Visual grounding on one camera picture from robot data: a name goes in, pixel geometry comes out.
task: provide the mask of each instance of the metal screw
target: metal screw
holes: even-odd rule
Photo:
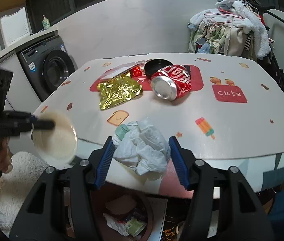
[[[47,174],[51,174],[51,173],[54,172],[54,168],[53,168],[53,167],[48,167],[48,168],[45,169],[45,172],[46,172]]]
[[[203,166],[204,165],[204,161],[202,159],[197,159],[195,161],[195,164],[198,165],[198,166]]]
[[[87,159],[82,159],[82,160],[80,161],[80,165],[81,165],[82,167],[86,167],[89,163],[90,163],[90,162],[89,162]]]
[[[232,173],[238,173],[239,172],[239,169],[237,167],[235,167],[235,166],[232,166],[230,168],[230,170],[231,170]]]

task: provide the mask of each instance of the gold foil wrapper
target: gold foil wrapper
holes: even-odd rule
[[[99,83],[97,90],[101,92],[101,110],[131,100],[143,93],[142,85],[131,79],[129,73]]]

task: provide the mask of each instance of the washing machine label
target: washing machine label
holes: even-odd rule
[[[29,64],[28,66],[29,66],[29,69],[31,70],[31,72],[35,72],[36,66],[35,66],[34,62],[32,62],[31,64]]]
[[[60,47],[61,47],[61,50],[62,50],[63,52],[66,52],[66,51],[65,51],[65,48],[64,48],[64,45],[61,44]]]

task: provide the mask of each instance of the crushed soda can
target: crushed soda can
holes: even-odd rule
[[[164,100],[175,100],[191,90],[191,76],[183,65],[166,66],[151,77],[151,88]]]
[[[97,85],[101,92],[100,109],[108,109],[143,93],[142,85],[129,74],[117,76]]]

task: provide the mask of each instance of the red square print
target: red square print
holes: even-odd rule
[[[237,103],[248,102],[242,90],[238,86],[214,84],[212,85],[212,89],[215,98],[218,101],[237,102]]]

